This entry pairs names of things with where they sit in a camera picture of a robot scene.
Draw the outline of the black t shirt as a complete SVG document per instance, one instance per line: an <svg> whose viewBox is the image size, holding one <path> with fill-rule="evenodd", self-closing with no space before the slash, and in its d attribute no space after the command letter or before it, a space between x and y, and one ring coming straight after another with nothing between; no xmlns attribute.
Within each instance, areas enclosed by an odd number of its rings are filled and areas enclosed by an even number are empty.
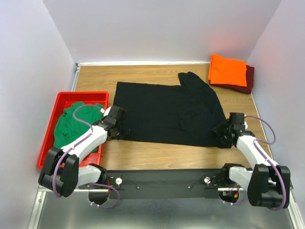
<svg viewBox="0 0 305 229"><path fill-rule="evenodd" d="M118 82L113 104L126 111L125 140L218 147L213 129L226 118L216 92L193 72L180 85Z"/></svg>

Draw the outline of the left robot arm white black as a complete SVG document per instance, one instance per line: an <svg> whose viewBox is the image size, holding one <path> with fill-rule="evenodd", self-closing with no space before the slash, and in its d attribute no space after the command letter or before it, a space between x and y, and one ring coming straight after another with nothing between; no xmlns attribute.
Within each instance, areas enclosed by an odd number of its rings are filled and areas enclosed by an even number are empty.
<svg viewBox="0 0 305 229"><path fill-rule="evenodd" d="M38 183L53 191L58 198L70 196L75 188L83 185L109 188L105 168L97 164L80 167L80 163L99 145L106 141L120 140L130 130L124 122L125 109L113 105L99 111L102 119L93 124L79 119L74 111L73 118L87 125L89 129L68 145L52 147L47 152Z"/></svg>

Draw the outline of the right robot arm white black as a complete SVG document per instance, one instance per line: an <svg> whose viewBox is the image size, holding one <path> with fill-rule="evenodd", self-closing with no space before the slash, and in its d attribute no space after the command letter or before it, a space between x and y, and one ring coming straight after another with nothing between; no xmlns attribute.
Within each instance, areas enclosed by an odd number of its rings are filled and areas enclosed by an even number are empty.
<svg viewBox="0 0 305 229"><path fill-rule="evenodd" d="M262 140L247 130L246 118L247 115L243 113L230 113L229 118L217 126L213 133L222 145L234 146L241 151L252 169L226 163L213 181L225 187L237 184L247 192L247 199L252 206L271 210L288 208L291 172L264 151L260 146Z"/></svg>

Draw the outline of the green crumpled t shirt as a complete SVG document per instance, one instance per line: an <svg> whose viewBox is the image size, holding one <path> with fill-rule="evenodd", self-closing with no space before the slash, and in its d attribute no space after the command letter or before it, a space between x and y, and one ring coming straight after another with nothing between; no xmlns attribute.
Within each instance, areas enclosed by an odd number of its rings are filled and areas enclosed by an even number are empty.
<svg viewBox="0 0 305 229"><path fill-rule="evenodd" d="M94 106L85 106L84 102L76 102L64 109L54 129L53 146L61 148L68 145L90 129L88 125L76 120L73 113L76 113L77 118L92 125L103 118L103 114L100 112L103 108L104 105L99 103Z"/></svg>

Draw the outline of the red plastic tray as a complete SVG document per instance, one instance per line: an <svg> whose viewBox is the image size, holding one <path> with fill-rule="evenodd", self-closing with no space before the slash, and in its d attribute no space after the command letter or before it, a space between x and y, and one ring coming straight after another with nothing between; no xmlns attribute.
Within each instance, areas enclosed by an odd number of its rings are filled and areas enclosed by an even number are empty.
<svg viewBox="0 0 305 229"><path fill-rule="evenodd" d="M96 92L60 92L57 95L45 138L42 144L41 152L37 162L37 168L42 169L48 150L53 147L54 129L60 115L64 109L71 107L73 103L83 102L85 104L102 104L108 107L109 93L103 91Z"/></svg>

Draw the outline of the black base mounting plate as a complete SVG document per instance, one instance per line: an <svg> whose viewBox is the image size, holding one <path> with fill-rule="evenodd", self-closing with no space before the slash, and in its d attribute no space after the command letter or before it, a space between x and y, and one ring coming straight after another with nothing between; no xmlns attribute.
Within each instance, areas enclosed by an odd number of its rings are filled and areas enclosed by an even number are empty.
<svg viewBox="0 0 305 229"><path fill-rule="evenodd" d="M221 180L220 169L109 170L96 185L86 184L91 201L109 199L217 199L242 203L246 191Z"/></svg>

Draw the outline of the orange folded t shirt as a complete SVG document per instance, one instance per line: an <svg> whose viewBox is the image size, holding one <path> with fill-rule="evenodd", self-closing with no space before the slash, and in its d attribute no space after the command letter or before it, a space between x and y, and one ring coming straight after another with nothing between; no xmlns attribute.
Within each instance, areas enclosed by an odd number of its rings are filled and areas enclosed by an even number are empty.
<svg viewBox="0 0 305 229"><path fill-rule="evenodd" d="M246 69L246 61L228 59L213 53L210 57L208 80L211 84L246 87Z"/></svg>

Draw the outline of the dark red folded t shirt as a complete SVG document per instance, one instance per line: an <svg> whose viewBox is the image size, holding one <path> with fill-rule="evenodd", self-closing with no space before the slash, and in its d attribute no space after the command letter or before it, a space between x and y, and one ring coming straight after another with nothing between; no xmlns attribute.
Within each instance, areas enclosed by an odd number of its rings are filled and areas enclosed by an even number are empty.
<svg viewBox="0 0 305 229"><path fill-rule="evenodd" d="M209 84L220 88L230 89L243 94L250 94L252 92L252 88L254 87L254 67L250 65L246 65L246 82L246 87L229 84L211 84L210 82Z"/></svg>

